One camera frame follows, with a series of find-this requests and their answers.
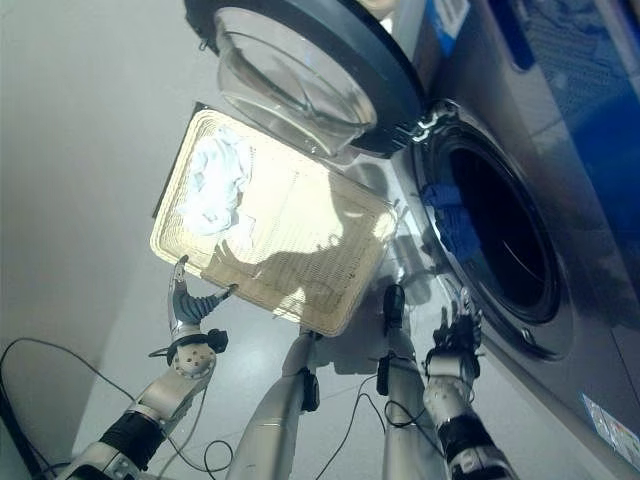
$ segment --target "label sticker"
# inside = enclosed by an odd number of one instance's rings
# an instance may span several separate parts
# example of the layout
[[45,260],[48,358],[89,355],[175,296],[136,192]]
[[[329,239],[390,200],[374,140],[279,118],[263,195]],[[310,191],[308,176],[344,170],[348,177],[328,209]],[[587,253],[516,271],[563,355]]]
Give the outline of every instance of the label sticker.
[[451,54],[469,13],[469,0],[427,0],[427,16],[446,56]]
[[596,432],[625,460],[640,470],[640,440],[631,430],[613,418],[584,393],[582,401],[593,420]]

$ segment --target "front-loading washing machine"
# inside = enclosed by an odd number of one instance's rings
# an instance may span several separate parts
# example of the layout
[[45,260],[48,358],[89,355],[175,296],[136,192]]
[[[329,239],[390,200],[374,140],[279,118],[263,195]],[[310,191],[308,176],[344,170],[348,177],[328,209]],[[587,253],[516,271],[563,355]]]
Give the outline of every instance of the front-loading washing machine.
[[[485,344],[640,469],[637,3],[399,1],[385,17],[394,2],[362,2],[378,18],[355,0],[185,3],[223,96],[263,129],[321,157],[400,158]],[[379,19],[400,17],[415,31],[396,41]]]

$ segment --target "plastic tray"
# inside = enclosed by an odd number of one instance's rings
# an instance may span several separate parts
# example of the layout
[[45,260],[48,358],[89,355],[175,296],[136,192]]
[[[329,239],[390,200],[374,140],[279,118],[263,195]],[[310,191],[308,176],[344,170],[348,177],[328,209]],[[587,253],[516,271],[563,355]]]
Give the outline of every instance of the plastic tray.
[[[184,201],[195,144],[220,126],[252,147],[253,168],[238,213],[255,221],[211,236],[187,231]],[[371,280],[396,227],[392,206],[326,165],[214,110],[187,129],[161,201],[151,248],[240,297],[327,336],[339,335]]]

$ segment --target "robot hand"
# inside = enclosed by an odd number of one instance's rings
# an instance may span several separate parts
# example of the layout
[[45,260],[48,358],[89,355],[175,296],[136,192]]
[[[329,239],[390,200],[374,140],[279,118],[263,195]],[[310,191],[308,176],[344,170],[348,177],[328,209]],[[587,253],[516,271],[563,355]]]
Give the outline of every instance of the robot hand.
[[473,381],[480,376],[475,352],[481,341],[481,320],[482,312],[475,311],[464,287],[460,308],[452,304],[451,324],[443,308],[442,323],[433,333],[435,346],[424,363],[428,377],[424,405],[435,424],[452,480],[517,480],[471,408]]
[[184,269],[188,257],[175,265],[169,284],[169,329],[167,371],[151,383],[127,408],[100,441],[91,444],[58,479],[134,480],[147,469],[160,444],[184,417],[193,398],[209,384],[216,354],[224,352],[225,331],[200,330],[204,317],[237,285],[222,294],[194,298],[187,291]]

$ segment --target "wire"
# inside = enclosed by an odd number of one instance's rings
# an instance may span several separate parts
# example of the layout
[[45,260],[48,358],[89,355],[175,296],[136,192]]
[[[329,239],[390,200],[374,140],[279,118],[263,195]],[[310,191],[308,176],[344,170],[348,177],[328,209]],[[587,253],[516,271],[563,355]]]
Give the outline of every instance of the wire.
[[187,438],[184,440],[184,442],[182,442],[182,445],[178,447],[173,438],[171,438],[169,435],[165,435],[165,438],[169,440],[169,443],[173,446],[176,453],[174,453],[171,456],[171,458],[169,458],[169,460],[167,460],[164,466],[160,469],[160,473],[158,473],[156,480],[160,480],[162,478],[162,475],[164,475],[164,472],[167,471],[167,468],[169,468],[169,465],[171,465],[177,457],[180,457],[187,465],[189,465],[191,468],[195,470],[198,470],[201,472],[206,471],[205,469],[191,462],[191,460],[184,453],[182,453],[182,450],[184,450],[185,447],[189,444],[189,442],[191,441],[191,437],[193,437],[193,434],[196,432],[196,428],[198,427],[198,422],[200,421],[200,415],[202,415],[202,410],[204,408],[204,399],[207,396],[208,389],[209,387],[205,388],[204,391],[202,392],[202,397],[200,398],[200,406],[198,407],[198,413],[196,414],[196,418],[193,421],[193,425],[191,425],[189,434],[187,435]]
[[389,425],[396,428],[408,427],[409,425],[415,423],[427,411],[426,408],[423,408],[422,410],[420,410],[420,413],[415,417],[412,417],[411,415],[407,415],[409,417],[409,421],[396,423],[391,421],[391,418],[389,418],[389,414],[387,413],[387,408],[389,408],[389,405],[397,405],[398,407],[401,407],[401,408],[404,408],[404,407],[400,405],[398,402],[396,402],[395,400],[389,400],[384,405],[384,417],[387,419],[387,422],[389,423]]
[[[407,417],[409,417],[409,420],[407,422],[402,422],[402,423],[394,423],[394,422],[392,422],[391,419],[389,418],[389,414],[387,412],[387,408],[389,407],[389,405],[397,406],[400,410],[402,410],[402,412]],[[444,455],[444,453],[442,453],[442,450],[440,450],[440,448],[438,448],[436,443],[431,439],[431,437],[427,434],[427,432],[424,431],[424,428],[422,428],[422,426],[420,426],[420,424],[418,422],[416,422],[416,420],[418,420],[418,418],[420,418],[420,416],[424,412],[425,412],[425,409],[422,409],[422,411],[418,415],[413,416],[413,415],[411,415],[411,412],[409,412],[409,410],[404,405],[402,405],[401,403],[396,402],[395,400],[388,400],[387,403],[384,405],[384,416],[387,419],[387,422],[389,422],[389,425],[393,425],[394,427],[398,427],[398,428],[405,428],[405,427],[408,427],[409,425],[415,425],[416,428],[418,429],[418,431],[431,444],[431,446],[435,449],[435,451],[438,452],[438,454],[440,454],[440,456],[442,458],[445,458],[445,455]]]
[[[63,347],[61,345],[52,343],[52,342],[47,342],[45,340],[40,340],[38,338],[32,338],[32,337],[19,337],[16,338],[15,340],[13,340],[11,343],[9,343],[9,345],[7,345],[7,348],[5,348],[4,352],[2,353],[2,356],[0,357],[0,390],[2,391],[2,394],[4,395],[7,405],[9,406],[9,408],[12,409],[11,407],[11,403],[9,401],[9,396],[7,394],[7,388],[4,384],[4,377],[3,377],[3,367],[4,367],[4,362],[7,358],[7,354],[9,353],[9,351],[18,343],[21,342],[32,342],[35,344],[40,344],[40,345],[45,345],[47,347],[51,347],[54,348],[56,350],[60,350],[62,352],[67,353],[68,355],[71,355],[72,357],[74,357],[76,360],[78,360],[80,363],[82,363],[86,368],[88,368],[89,370],[91,370],[95,375],[97,375],[98,377],[100,377],[102,380],[104,380],[107,384],[109,384],[110,386],[112,386],[113,388],[115,388],[116,390],[118,390],[120,393],[122,393],[125,397],[127,397],[129,400],[131,400],[132,402],[135,401],[135,398],[133,397],[133,395],[131,395],[129,392],[127,392],[124,388],[122,388],[120,385],[118,385],[117,383],[115,383],[113,380],[110,380],[109,378],[107,378],[105,375],[103,375],[102,373],[100,373],[100,371],[95,368],[93,365],[91,365],[87,360],[85,360],[83,357],[81,357],[80,355],[78,355],[77,353],[75,353],[74,351],[70,350],[69,348]],[[198,409],[198,414],[196,415],[196,419],[194,421],[193,426],[191,427],[191,432],[187,438],[187,442],[191,439],[191,436],[193,435],[193,432],[195,431],[195,428],[198,424],[198,421],[200,420],[200,415],[202,413],[202,407],[204,405],[204,396],[206,394],[206,389],[202,395],[202,400],[200,403],[200,407]],[[36,446],[29,440],[29,438],[24,434],[24,432],[22,432],[25,440],[27,441],[27,443],[29,444],[29,446],[33,449],[33,451],[40,457],[40,459],[42,460],[42,462],[45,464],[45,468],[42,469],[42,471],[40,471],[39,473],[36,474],[36,476],[34,478],[41,478],[44,477],[47,473],[55,470],[56,468],[60,468],[61,466],[66,466],[69,465],[68,462],[61,462],[61,463],[56,463],[56,464],[51,464],[46,458],[45,456],[36,448]],[[203,473],[209,473],[208,469],[206,467],[201,467],[199,465],[197,465],[195,462],[191,461],[189,459],[189,457],[187,457],[186,455],[184,455],[182,453],[182,449],[184,448],[183,445],[182,448],[178,447],[176,442],[173,440],[173,438],[171,438],[171,436],[167,436],[166,437],[169,440],[169,443],[171,444],[171,446],[173,447],[173,449],[176,451],[176,455],[179,456],[182,461],[184,463],[186,463],[189,467],[193,468],[194,470],[197,470],[199,472],[203,472]],[[225,443],[223,440],[214,440],[213,442],[216,443]],[[170,464],[171,462],[173,462],[173,459],[175,458],[174,455],[170,461],[168,462],[168,464]],[[214,469],[211,470],[212,472],[219,472],[221,470],[224,470],[226,468],[229,467],[229,465],[231,465],[231,461],[229,461],[229,463],[227,465],[225,465],[224,467],[221,467],[220,469]]]
[[[121,386],[119,386],[116,383],[114,383],[112,380],[109,380],[106,376],[104,376],[102,373],[100,373],[100,371],[96,367],[91,365],[89,362],[87,362],[84,358],[82,358],[77,353],[69,350],[66,347],[62,347],[60,345],[56,345],[55,343],[47,342],[45,340],[39,340],[37,338],[20,337],[20,338],[15,339],[13,342],[11,342],[7,346],[7,348],[5,349],[4,353],[2,354],[2,357],[0,357],[0,377],[1,377],[2,367],[4,366],[4,361],[5,361],[6,357],[7,357],[7,354],[9,353],[9,350],[11,348],[13,348],[14,345],[16,345],[17,343],[20,343],[20,342],[32,342],[32,343],[36,343],[36,344],[40,344],[40,345],[46,345],[48,347],[52,347],[52,348],[55,348],[55,349],[60,350],[62,352],[65,352],[68,355],[71,355],[76,360],[80,361],[85,367],[87,367],[89,370],[91,370],[94,374],[96,374],[98,377],[100,377],[102,380],[104,380],[109,385],[111,385],[113,388],[115,388],[116,390],[121,392],[123,395],[125,395],[129,400],[131,400],[132,402],[135,400],[133,398],[133,395],[131,395],[129,392],[127,392]],[[6,387],[4,386],[4,380],[2,380],[1,384],[2,384],[2,389],[4,390],[4,392],[6,394]]]
[[68,467],[69,465],[71,465],[71,462],[54,463],[53,465],[49,465],[47,468],[43,469],[40,473],[31,477],[31,480],[39,480],[41,478],[44,478],[44,476],[49,472],[53,472],[53,474],[55,475],[55,470],[57,470],[58,468]]
[[[229,457],[230,458],[229,458],[229,463],[227,463],[224,467],[211,469],[211,468],[209,468],[209,463],[207,462],[207,453],[209,453],[209,449],[211,447],[213,447],[214,445],[216,445],[216,444],[221,444],[221,445],[224,445],[225,447],[227,447],[229,449]],[[203,460],[204,460],[204,467],[207,469],[207,474],[213,480],[216,480],[216,477],[214,477],[213,474],[215,472],[221,472],[222,470],[226,470],[231,465],[231,462],[233,462],[233,448],[231,448],[231,445],[229,445],[224,440],[214,440],[212,442],[209,442],[209,445],[207,445],[207,448],[204,449],[204,455],[202,457],[203,457]]]
[[[68,355],[71,355],[72,357],[74,357],[77,360],[79,360],[85,367],[87,367],[89,370],[91,370],[94,374],[96,374],[102,380],[107,382],[113,388],[115,388],[115,389],[119,390],[120,392],[122,392],[131,401],[133,401],[133,397],[126,390],[124,390],[122,387],[116,385],[112,380],[108,379],[106,376],[104,376],[102,373],[100,373],[98,371],[98,369],[96,369],[93,365],[91,365],[89,362],[87,362],[84,358],[82,358],[77,353],[69,350],[66,347],[62,347],[62,346],[57,345],[55,343],[47,342],[45,340],[40,340],[38,338],[19,337],[19,338],[16,338],[15,340],[13,340],[11,343],[9,343],[9,345],[7,345],[7,348],[5,348],[4,352],[2,353],[2,357],[0,357],[0,389],[2,390],[2,394],[4,395],[4,397],[5,397],[6,401],[7,401],[7,405],[9,406],[11,411],[13,411],[13,406],[11,405],[11,401],[9,400],[9,393],[8,393],[7,387],[6,387],[5,383],[4,383],[3,368],[4,368],[4,362],[7,359],[7,355],[9,354],[11,349],[14,346],[16,346],[18,343],[21,343],[21,342],[31,342],[31,343],[35,343],[35,344],[45,345],[47,347],[51,347],[51,348],[60,350],[62,352],[65,352]],[[46,459],[46,457],[42,454],[42,452],[40,452],[40,450],[33,444],[33,442],[29,439],[29,437],[27,437],[24,432],[21,432],[21,433],[24,436],[27,444],[36,453],[36,455],[38,455],[38,457],[40,457],[40,459],[42,460],[42,463],[45,464],[45,469],[43,471],[47,471],[47,472],[51,471],[51,467],[52,467],[51,463]]]
[[342,447],[344,447],[344,444],[347,442],[347,438],[349,438],[349,433],[351,433],[351,427],[353,426],[353,420],[355,419],[355,416],[356,416],[356,410],[358,408],[358,403],[360,403],[360,399],[362,397],[367,397],[369,399],[369,402],[371,403],[371,406],[373,407],[373,409],[378,414],[378,418],[380,419],[380,424],[382,425],[382,431],[386,433],[386,429],[384,427],[384,422],[382,421],[382,416],[380,415],[380,412],[378,411],[376,406],[373,404],[373,400],[371,400],[371,397],[369,396],[368,393],[361,393],[362,392],[362,387],[364,387],[364,384],[367,383],[369,380],[372,380],[372,379],[374,379],[376,377],[377,377],[377,375],[371,375],[370,377],[365,378],[362,381],[362,383],[360,384],[360,386],[358,387],[358,394],[356,396],[356,401],[353,404],[353,411],[351,412],[351,419],[349,420],[349,426],[347,427],[347,432],[344,434],[344,437],[342,438],[342,441],[340,442],[340,445],[338,445],[338,448],[336,448],[336,450],[333,452],[333,455],[331,455],[331,457],[329,458],[329,460],[327,461],[325,466],[322,468],[322,470],[320,470],[320,473],[318,474],[318,476],[316,476],[315,480],[318,480],[324,474],[324,472],[327,470],[327,468],[329,468],[329,465],[331,465],[331,462],[333,462],[333,460],[338,456],[338,453],[340,453],[340,450],[342,450]]

